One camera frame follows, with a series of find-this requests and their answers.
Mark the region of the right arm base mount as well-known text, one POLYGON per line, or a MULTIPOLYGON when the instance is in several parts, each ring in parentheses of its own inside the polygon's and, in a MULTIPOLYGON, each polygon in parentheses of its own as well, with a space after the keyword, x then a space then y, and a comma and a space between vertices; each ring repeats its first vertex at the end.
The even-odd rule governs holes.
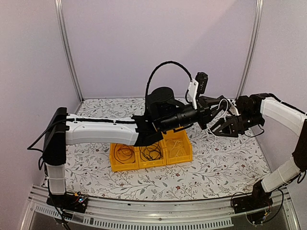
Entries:
POLYGON ((230 205, 234 209, 236 214, 248 212, 264 207, 268 207, 273 204, 272 193, 264 193, 260 197, 254 197, 253 195, 244 194, 243 196, 232 196, 230 205))

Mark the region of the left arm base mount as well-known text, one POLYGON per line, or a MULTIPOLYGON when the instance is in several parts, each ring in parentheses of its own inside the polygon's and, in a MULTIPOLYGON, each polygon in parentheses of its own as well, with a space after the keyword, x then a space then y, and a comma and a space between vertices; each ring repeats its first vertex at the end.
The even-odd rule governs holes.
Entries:
POLYGON ((87 194, 77 192, 75 194, 53 195, 49 194, 47 204, 60 209, 69 210, 78 213, 85 213, 88 205, 87 194))

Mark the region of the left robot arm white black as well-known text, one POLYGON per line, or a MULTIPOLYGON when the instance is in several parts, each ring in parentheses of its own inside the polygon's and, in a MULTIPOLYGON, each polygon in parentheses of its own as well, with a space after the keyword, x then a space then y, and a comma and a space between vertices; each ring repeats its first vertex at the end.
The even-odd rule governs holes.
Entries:
POLYGON ((116 143, 150 146, 162 140, 163 134, 169 130, 179 132, 194 123, 205 129, 221 110, 230 108, 230 102, 223 96, 205 97, 197 90, 191 90, 191 93, 189 102, 183 104, 175 99, 171 88, 159 87, 145 96, 143 115, 120 119, 81 117, 68 114, 65 107, 58 108, 47 128, 28 147, 28 150, 34 150, 34 145, 45 138, 41 152, 53 201, 61 208, 71 204, 65 185, 66 145, 116 143))

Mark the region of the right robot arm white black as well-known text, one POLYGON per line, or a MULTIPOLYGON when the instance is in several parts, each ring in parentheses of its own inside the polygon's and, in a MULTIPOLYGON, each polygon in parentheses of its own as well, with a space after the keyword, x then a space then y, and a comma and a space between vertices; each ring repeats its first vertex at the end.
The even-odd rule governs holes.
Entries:
POLYGON ((240 96, 231 111, 233 115, 220 118, 212 126, 216 136, 238 137, 255 126, 269 128, 260 143, 264 150, 275 151, 268 157, 273 172, 253 185, 248 199, 248 205, 258 209, 267 194, 307 170, 307 114, 272 93, 240 96))

